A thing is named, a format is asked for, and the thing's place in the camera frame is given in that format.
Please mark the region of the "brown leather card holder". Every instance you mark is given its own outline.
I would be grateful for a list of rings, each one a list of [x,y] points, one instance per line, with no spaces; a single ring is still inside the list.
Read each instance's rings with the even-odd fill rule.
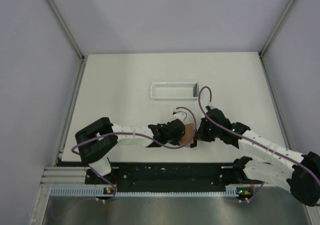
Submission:
[[[185,145],[190,147],[194,143],[194,123],[185,124],[185,133],[184,136],[180,139],[179,145]]]

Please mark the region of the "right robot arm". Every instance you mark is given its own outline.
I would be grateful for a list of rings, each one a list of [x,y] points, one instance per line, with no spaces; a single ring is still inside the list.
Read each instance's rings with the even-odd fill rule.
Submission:
[[[231,123],[216,107],[206,106],[195,139],[203,142],[221,140],[250,154],[233,163],[233,177],[265,182],[288,192],[309,207],[320,205],[320,156],[312,151],[303,154],[277,145],[250,129]]]

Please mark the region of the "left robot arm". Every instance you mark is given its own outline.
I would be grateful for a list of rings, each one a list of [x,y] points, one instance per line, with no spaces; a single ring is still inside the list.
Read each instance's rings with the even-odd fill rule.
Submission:
[[[185,125],[180,119],[168,123],[129,127],[111,123],[102,117],[75,134],[81,162],[96,171],[102,183],[109,183],[114,176],[107,153],[116,145],[159,148],[162,145],[180,145],[185,135]]]

